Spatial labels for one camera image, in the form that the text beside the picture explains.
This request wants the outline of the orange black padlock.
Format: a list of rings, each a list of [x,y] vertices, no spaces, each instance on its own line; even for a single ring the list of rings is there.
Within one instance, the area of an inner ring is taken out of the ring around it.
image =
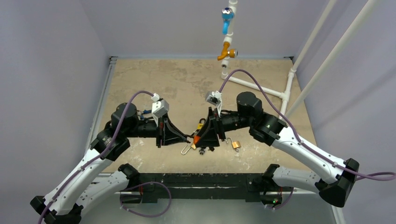
[[[193,148],[193,149],[196,149],[197,148],[196,144],[199,142],[199,140],[200,140],[200,136],[197,136],[197,135],[194,136],[190,147]]]

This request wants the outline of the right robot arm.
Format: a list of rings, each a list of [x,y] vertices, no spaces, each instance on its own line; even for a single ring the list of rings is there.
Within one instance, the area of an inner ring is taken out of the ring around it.
[[[305,172],[271,165],[262,177],[266,189],[273,190],[277,186],[305,189],[319,194],[333,206],[345,206],[356,182],[356,175],[347,170],[358,171],[360,165],[356,160],[334,157],[305,142],[285,121],[266,113],[262,101],[252,92],[238,94],[237,110],[225,114],[220,111],[221,96],[219,91],[209,91],[205,96],[216,108],[208,109],[206,121],[193,140],[196,147],[214,150],[220,146],[220,141],[226,140],[226,132],[247,127],[256,141],[282,150],[311,169]]]

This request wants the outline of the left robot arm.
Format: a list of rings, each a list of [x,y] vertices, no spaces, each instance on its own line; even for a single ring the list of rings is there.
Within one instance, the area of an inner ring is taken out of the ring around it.
[[[167,112],[168,104],[163,99],[152,104],[152,119],[139,119],[132,103],[120,104],[71,173],[50,193],[31,200],[31,206],[40,214],[38,222],[78,224],[115,192],[137,189],[140,173],[128,163],[104,181],[93,186],[91,183],[130,147],[129,138],[155,138],[157,147],[187,143],[187,135],[171,123]]]

